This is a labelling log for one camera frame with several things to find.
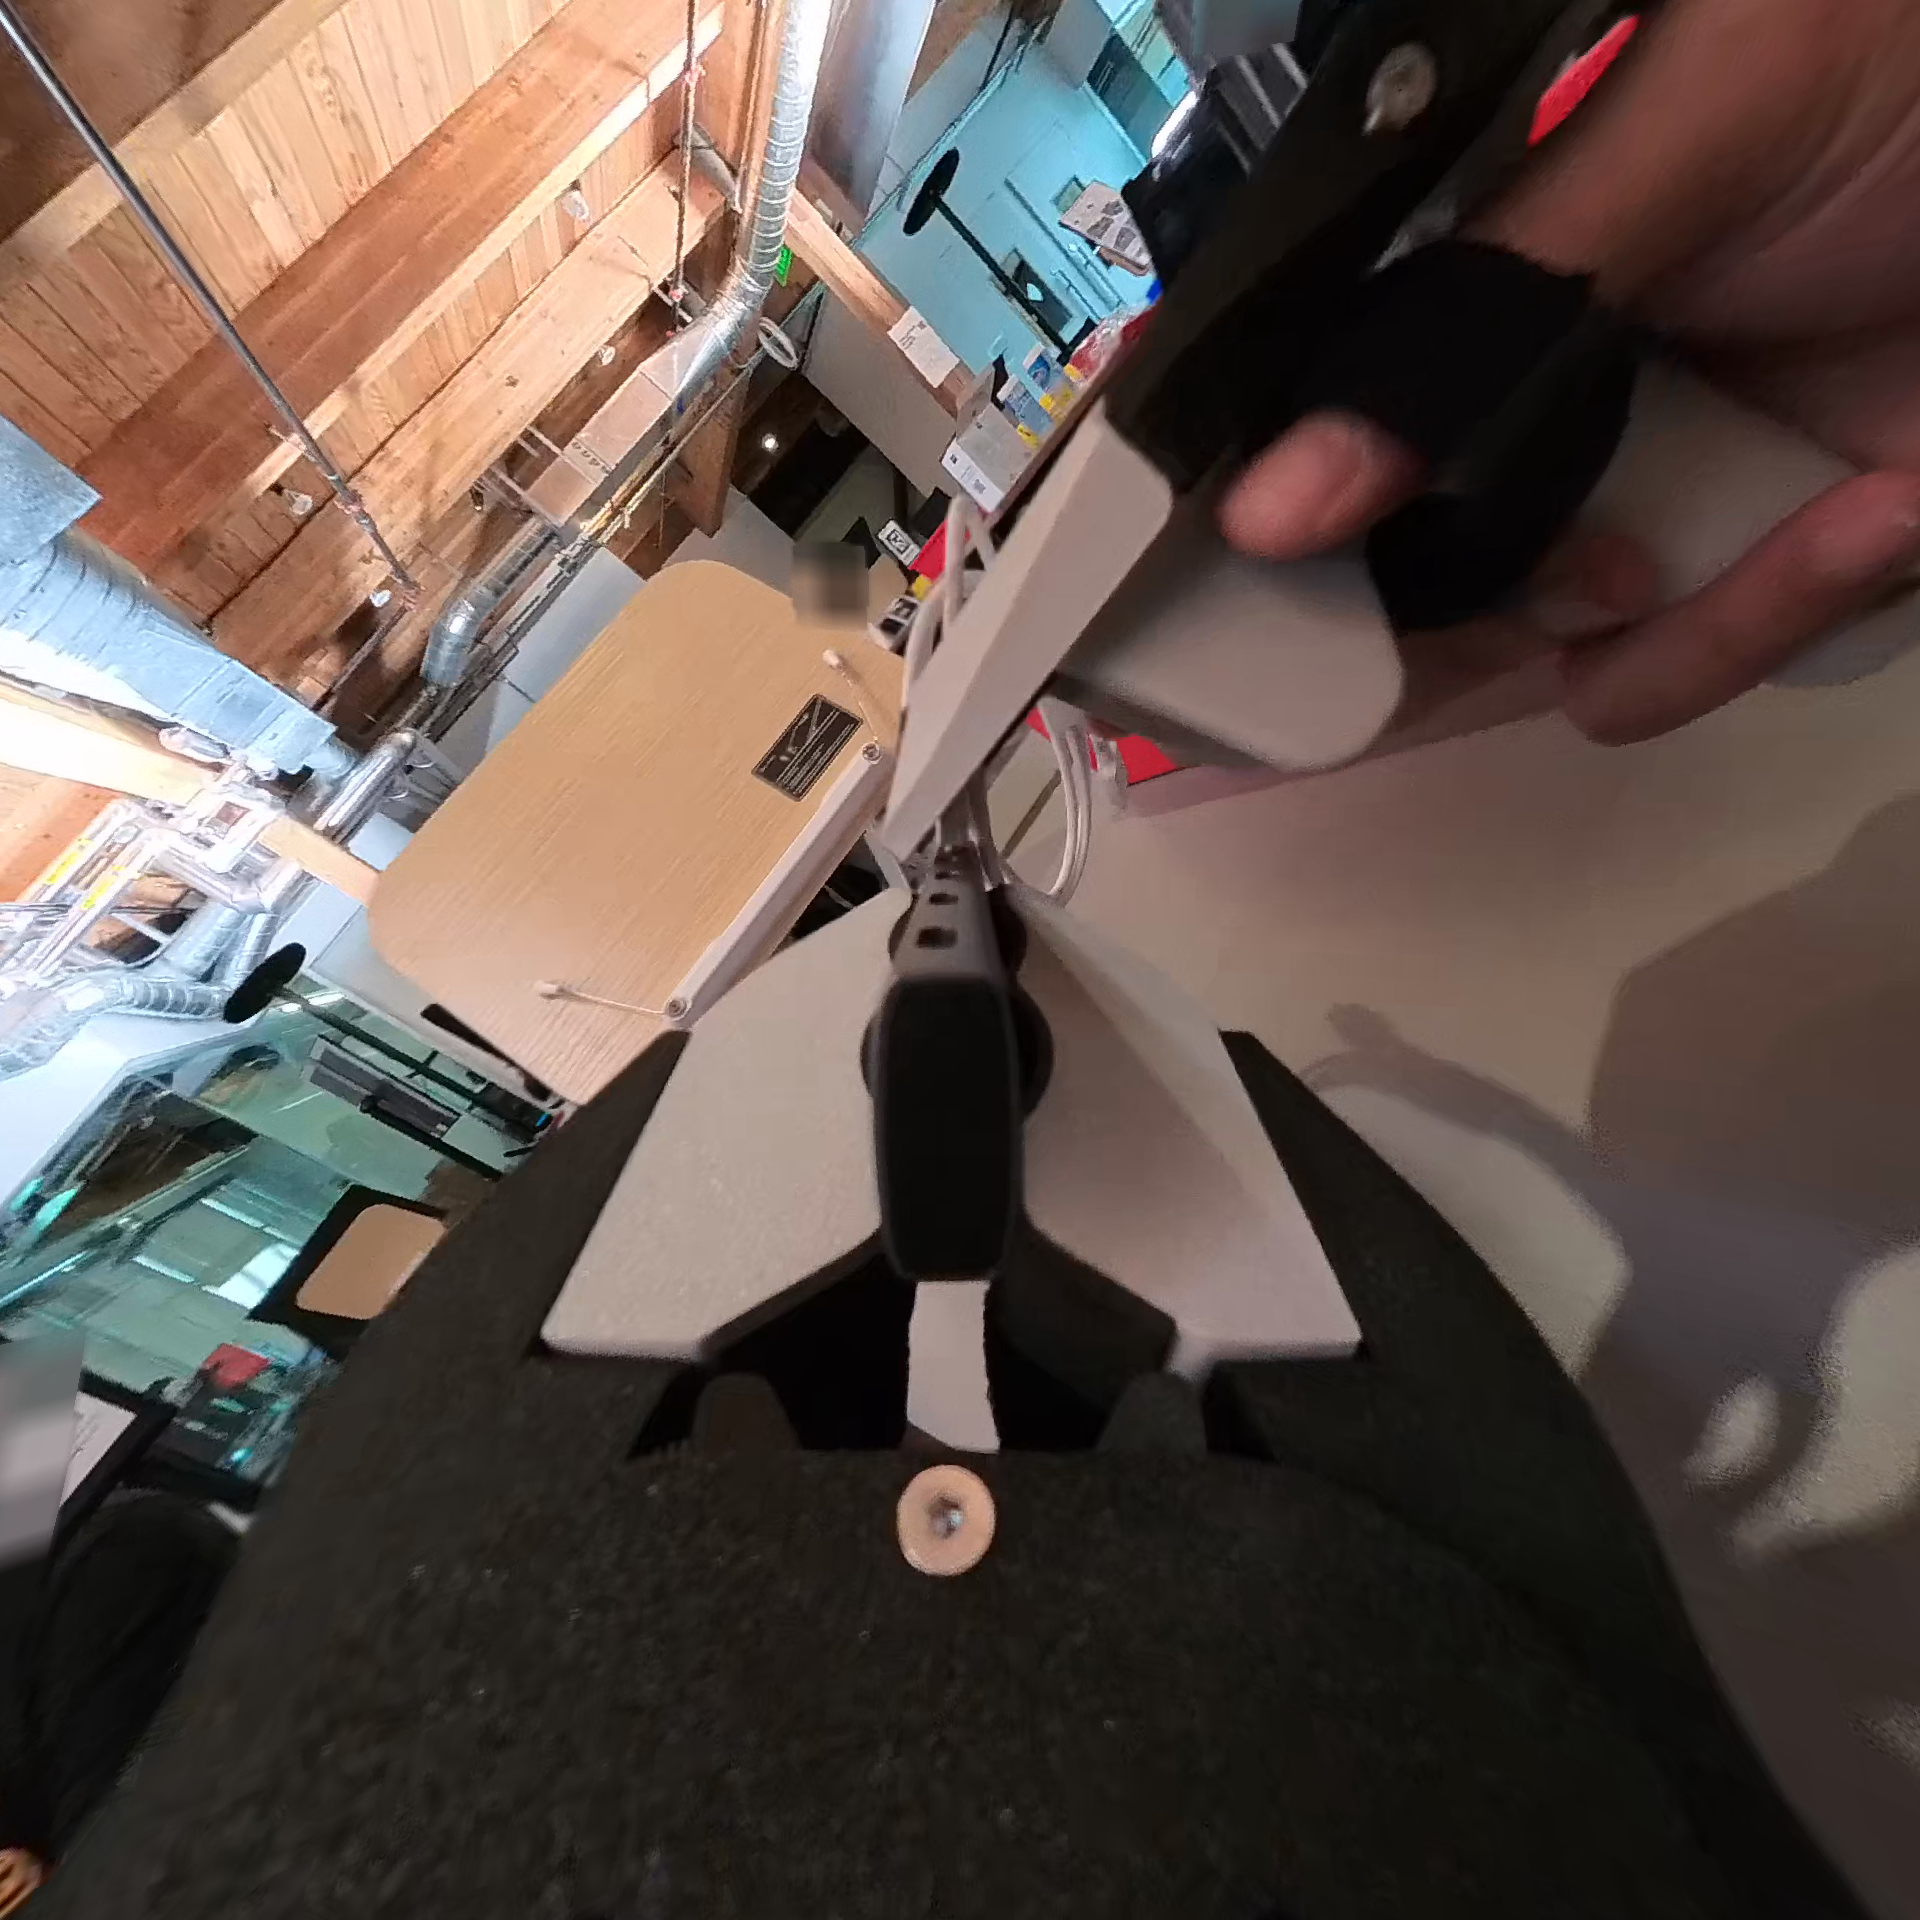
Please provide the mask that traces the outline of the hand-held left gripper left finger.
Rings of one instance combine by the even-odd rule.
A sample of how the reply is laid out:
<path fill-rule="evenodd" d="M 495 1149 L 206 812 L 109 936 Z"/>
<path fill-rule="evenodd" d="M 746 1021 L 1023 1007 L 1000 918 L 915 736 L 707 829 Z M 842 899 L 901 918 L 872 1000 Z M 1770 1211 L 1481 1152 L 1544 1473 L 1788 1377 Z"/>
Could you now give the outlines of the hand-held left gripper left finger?
<path fill-rule="evenodd" d="M 686 1038 L 544 1344 L 711 1360 L 879 1233 L 862 1038 L 894 975 L 887 891 L 743 975 Z"/>

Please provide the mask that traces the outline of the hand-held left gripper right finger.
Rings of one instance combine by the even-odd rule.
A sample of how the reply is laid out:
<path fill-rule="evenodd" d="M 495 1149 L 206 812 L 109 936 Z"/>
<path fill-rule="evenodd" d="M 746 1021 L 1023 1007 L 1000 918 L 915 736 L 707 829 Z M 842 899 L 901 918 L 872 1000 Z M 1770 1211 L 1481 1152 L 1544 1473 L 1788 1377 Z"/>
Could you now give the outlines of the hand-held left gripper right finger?
<path fill-rule="evenodd" d="M 1161 1308 L 1178 1373 L 1351 1357 L 1360 1330 L 1212 1013 L 1026 885 L 1019 981 L 1050 1035 L 1031 1226 Z"/>

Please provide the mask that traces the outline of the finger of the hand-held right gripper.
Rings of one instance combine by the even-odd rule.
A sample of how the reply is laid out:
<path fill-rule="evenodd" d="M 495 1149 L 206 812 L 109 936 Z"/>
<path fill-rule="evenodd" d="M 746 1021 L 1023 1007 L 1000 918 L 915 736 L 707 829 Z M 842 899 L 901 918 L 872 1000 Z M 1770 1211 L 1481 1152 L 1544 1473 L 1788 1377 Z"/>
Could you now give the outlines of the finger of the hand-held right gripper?
<path fill-rule="evenodd" d="M 915 856 L 1168 527 L 1175 490 L 1106 414 L 1054 456 L 981 582 L 907 671 L 879 840 Z"/>

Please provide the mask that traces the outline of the grey USB hub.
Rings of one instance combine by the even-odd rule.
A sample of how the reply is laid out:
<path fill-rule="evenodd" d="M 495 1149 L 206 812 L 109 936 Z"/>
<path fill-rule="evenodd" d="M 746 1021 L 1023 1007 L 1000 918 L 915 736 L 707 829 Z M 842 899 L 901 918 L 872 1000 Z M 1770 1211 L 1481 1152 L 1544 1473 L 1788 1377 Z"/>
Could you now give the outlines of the grey USB hub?
<path fill-rule="evenodd" d="M 994 1279 L 1026 1226 L 1026 1123 L 1054 1043 L 1019 972 L 1029 936 L 974 840 L 934 853 L 862 1038 L 879 1245 L 911 1284 Z"/>

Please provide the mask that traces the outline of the person's right hand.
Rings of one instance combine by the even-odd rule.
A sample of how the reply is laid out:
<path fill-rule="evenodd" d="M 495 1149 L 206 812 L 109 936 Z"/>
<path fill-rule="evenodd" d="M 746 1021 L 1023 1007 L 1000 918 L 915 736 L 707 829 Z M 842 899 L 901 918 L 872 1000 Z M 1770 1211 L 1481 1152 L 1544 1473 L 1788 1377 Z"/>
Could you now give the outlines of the person's right hand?
<path fill-rule="evenodd" d="M 1572 523 L 1498 612 L 1405 638 L 1390 737 L 1561 713 L 1686 728 L 1861 625 L 1917 624 L 1917 7 L 1659 4 L 1504 189 L 1429 259 L 1568 288 L 1845 477 L 1682 595 L 1640 527 Z"/>

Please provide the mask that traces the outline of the black disc pole stand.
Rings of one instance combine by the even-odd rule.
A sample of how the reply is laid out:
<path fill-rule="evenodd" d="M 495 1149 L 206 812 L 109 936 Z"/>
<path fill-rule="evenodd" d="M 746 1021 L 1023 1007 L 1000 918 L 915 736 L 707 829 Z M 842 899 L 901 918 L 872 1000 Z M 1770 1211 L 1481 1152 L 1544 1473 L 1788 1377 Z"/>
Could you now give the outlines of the black disc pole stand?
<path fill-rule="evenodd" d="M 924 236 L 927 226 L 945 226 L 947 236 L 984 271 L 1000 298 L 1016 308 L 1029 325 L 1066 357 L 1087 335 L 1090 318 L 1086 318 L 1026 252 L 994 252 L 957 212 L 947 196 L 960 177 L 960 166 L 960 150 L 947 150 L 934 162 L 901 212 L 901 233 L 915 238 Z"/>

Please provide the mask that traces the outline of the smooth silver ventilation duct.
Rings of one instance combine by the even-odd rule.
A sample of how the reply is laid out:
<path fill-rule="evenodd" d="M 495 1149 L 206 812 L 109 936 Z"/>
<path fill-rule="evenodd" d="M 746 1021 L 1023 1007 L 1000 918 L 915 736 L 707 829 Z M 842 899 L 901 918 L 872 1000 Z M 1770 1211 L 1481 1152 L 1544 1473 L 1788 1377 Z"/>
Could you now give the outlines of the smooth silver ventilation duct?
<path fill-rule="evenodd" d="M 934 12 L 937 4 L 831 8 L 802 189 L 836 226 L 855 233 L 866 223 Z"/>

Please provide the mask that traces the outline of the spiral silver ventilation duct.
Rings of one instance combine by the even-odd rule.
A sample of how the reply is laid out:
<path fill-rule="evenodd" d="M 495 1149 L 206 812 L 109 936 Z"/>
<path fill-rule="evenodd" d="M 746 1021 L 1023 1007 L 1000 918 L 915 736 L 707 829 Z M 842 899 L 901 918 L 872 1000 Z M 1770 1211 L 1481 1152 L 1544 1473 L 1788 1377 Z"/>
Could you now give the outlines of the spiral silver ventilation duct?
<path fill-rule="evenodd" d="M 729 271 L 704 314 L 657 348 L 617 390 L 617 398 L 634 395 L 643 407 L 643 439 L 654 428 L 693 426 L 694 403 L 755 339 L 755 325 L 775 285 L 775 261 L 786 240 L 786 216 L 798 189 L 831 22 L 831 4 L 780 4 L 777 30 L 770 37 L 772 70 L 757 90 L 766 126 L 737 180 Z M 419 661 L 426 694 L 442 700 L 466 680 L 485 624 L 503 609 L 516 579 L 552 553 L 568 553 L 590 540 L 590 509 L 611 502 L 614 489 L 631 477 L 640 450 L 643 441 L 634 441 L 621 450 L 617 463 L 604 463 L 590 449 L 590 431 L 564 446 L 554 469 L 590 477 L 590 493 L 567 509 L 532 509 L 515 540 L 456 585 L 426 639 Z"/>

